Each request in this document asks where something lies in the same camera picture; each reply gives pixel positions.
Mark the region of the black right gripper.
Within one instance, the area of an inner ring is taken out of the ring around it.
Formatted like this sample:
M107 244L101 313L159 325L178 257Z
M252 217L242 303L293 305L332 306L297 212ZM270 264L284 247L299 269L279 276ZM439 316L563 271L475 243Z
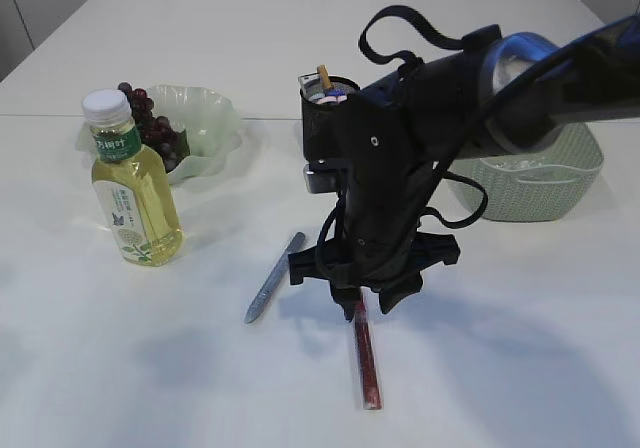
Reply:
M436 216L428 203L448 174L430 151L406 108L351 93L331 115L338 159L307 163L345 166L344 190L323 223L314 247L290 255L294 285L326 280L347 322L354 319L360 288L378 294L388 314L419 293L423 270L454 265L460 248L451 234L422 233L423 216Z

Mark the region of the blue black right arm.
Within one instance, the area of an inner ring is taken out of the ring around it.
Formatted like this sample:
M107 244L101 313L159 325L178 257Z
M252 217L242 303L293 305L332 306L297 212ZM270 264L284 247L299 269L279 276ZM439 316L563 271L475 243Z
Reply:
M308 187L335 192L315 246L292 254L294 285L325 280L347 319L362 288L383 312L419 292L422 272L460 255L452 234L420 231L458 159L541 151L571 123L639 113L639 19L631 15L558 47L497 25L459 39L420 13L390 6L444 58L398 51L398 68L303 123Z

